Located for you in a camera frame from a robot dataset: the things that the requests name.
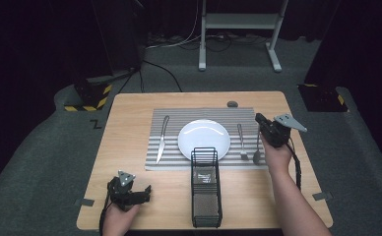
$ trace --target wooden table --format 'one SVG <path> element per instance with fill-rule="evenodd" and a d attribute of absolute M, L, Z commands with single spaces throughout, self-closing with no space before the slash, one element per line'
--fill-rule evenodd
<path fill-rule="evenodd" d="M 195 229 L 191 220 L 189 171 L 147 171 L 145 159 L 155 108 L 253 107 L 268 119 L 290 113 L 280 91 L 124 93 L 115 96 L 85 194 L 93 206 L 81 206 L 77 226 L 97 230 L 107 193 L 106 184 L 119 169 L 136 175 L 132 191 L 152 185 L 151 201 L 142 204 L 131 229 Z M 321 193 L 299 133 L 291 131 L 301 162 L 302 194 L 328 227 L 333 219 Z M 268 170 L 221 170 L 223 221 L 219 229 L 280 228 Z"/>

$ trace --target forearm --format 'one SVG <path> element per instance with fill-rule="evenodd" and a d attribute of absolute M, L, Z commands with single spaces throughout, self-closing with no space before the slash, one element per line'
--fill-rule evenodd
<path fill-rule="evenodd" d="M 287 173 L 271 174 L 274 197 L 283 232 L 289 235 L 331 235 Z"/>

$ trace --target striped placemat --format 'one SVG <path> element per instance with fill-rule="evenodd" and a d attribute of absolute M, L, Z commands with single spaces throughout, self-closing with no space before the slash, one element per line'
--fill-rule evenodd
<path fill-rule="evenodd" d="M 169 121 L 165 130 L 165 148 L 160 162 L 157 164 L 160 132 L 163 118 L 168 115 Z M 265 152 L 260 141 L 261 161 L 254 164 L 253 153 L 256 151 L 258 123 L 255 121 L 253 108 L 174 108 L 155 109 L 149 136 L 146 170 L 188 170 L 190 160 L 178 147 L 178 135 L 181 129 L 194 120 L 208 119 L 223 125 L 230 135 L 230 148 L 219 160 L 220 169 L 266 169 Z M 240 158 L 241 144 L 237 124 L 242 125 L 245 150 L 249 160 Z"/>

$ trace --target black wire basket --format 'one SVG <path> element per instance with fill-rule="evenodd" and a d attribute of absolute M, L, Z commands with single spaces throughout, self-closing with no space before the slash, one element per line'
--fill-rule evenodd
<path fill-rule="evenodd" d="M 194 227 L 220 227 L 222 195 L 218 152 L 214 147 L 191 151 L 192 222 Z"/>

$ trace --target white plate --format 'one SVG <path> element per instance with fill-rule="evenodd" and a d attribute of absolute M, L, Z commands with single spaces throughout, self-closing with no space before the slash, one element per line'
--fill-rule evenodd
<path fill-rule="evenodd" d="M 221 159 L 230 148 L 230 135 L 216 121 L 195 120 L 179 132 L 178 146 L 188 159 L 191 159 L 191 151 L 194 148 L 216 148 L 218 158 Z"/>

